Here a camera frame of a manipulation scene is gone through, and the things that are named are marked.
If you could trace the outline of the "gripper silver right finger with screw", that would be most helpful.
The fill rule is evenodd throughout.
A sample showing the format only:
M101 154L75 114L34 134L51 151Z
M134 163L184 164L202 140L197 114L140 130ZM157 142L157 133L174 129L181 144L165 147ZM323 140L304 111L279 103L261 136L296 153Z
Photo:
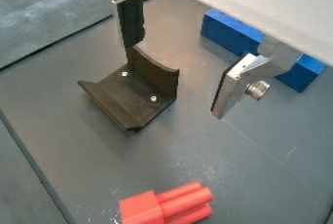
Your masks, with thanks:
M269 90L269 78L288 72L304 54L292 46L264 36L259 55L245 54L224 71L212 106L213 115L221 119L234 104L249 95L260 100Z

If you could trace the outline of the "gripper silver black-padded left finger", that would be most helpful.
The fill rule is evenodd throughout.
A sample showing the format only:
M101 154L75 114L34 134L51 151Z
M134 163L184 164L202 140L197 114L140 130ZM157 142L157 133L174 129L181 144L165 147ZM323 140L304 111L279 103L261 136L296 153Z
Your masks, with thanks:
M145 39L144 0L113 0L123 46L129 49Z

